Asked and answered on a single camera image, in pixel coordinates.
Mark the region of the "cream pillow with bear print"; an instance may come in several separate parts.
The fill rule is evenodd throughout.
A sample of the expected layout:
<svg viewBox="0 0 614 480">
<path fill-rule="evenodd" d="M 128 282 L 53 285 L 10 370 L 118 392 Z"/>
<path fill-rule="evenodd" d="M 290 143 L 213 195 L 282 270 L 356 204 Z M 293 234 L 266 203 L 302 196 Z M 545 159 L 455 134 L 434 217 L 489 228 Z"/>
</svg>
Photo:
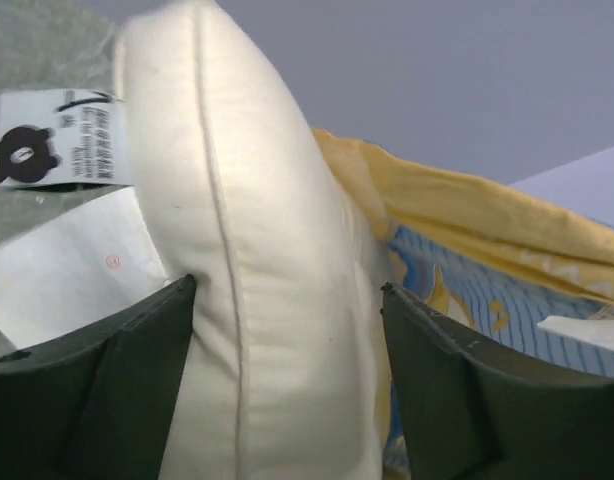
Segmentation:
<svg viewBox="0 0 614 480">
<path fill-rule="evenodd" d="M 388 261 L 215 1 L 0 1 L 0 357 L 190 276 L 156 479 L 379 479 Z"/>
</svg>

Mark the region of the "yellow and blue pillowcase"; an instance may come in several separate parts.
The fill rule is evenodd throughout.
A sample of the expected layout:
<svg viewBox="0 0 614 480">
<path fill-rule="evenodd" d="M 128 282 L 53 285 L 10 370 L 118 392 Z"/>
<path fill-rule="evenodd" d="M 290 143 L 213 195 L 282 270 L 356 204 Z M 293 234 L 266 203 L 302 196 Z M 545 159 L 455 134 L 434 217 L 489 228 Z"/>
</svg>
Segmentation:
<svg viewBox="0 0 614 480">
<path fill-rule="evenodd" d="M 315 137 L 389 255 L 388 283 L 505 347 L 614 379 L 614 228 L 372 143 Z M 415 479 L 393 375 L 391 395 L 383 461 Z"/>
</svg>

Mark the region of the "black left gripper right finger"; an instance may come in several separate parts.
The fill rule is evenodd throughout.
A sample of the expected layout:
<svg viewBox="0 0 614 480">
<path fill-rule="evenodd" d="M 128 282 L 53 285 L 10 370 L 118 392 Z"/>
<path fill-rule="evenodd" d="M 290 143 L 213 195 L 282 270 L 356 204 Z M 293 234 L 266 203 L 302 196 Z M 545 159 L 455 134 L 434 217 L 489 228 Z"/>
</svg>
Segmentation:
<svg viewBox="0 0 614 480">
<path fill-rule="evenodd" d="M 383 287 L 415 479 L 614 479 L 614 379 L 522 354 Z"/>
</svg>

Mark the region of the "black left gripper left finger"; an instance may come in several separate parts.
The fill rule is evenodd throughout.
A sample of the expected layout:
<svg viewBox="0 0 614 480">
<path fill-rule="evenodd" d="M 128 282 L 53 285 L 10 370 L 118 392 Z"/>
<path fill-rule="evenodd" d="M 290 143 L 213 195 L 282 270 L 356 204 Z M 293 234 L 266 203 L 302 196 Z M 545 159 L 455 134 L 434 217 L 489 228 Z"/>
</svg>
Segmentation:
<svg viewBox="0 0 614 480">
<path fill-rule="evenodd" d="M 159 476 L 196 284 L 0 357 L 0 479 Z"/>
</svg>

